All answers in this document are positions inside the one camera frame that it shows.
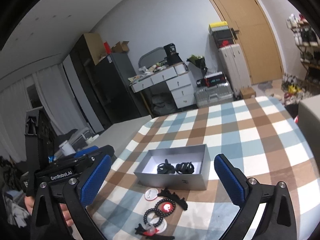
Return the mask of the person's left hand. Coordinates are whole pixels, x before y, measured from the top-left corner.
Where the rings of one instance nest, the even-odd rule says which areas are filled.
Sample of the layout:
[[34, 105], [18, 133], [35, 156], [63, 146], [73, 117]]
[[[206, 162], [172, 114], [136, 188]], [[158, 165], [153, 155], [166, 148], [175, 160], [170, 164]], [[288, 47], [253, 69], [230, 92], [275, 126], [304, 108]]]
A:
[[[35, 199], [33, 197], [27, 197], [25, 196], [24, 198], [24, 203], [25, 206], [27, 208], [27, 211], [32, 214], [33, 213], [33, 207], [34, 207], [34, 203], [35, 203]], [[60, 209], [62, 211], [62, 214], [64, 216], [64, 219], [67, 223], [67, 226], [70, 227], [74, 224], [71, 215], [69, 213], [69, 210], [67, 209], [66, 204], [60, 204]]]

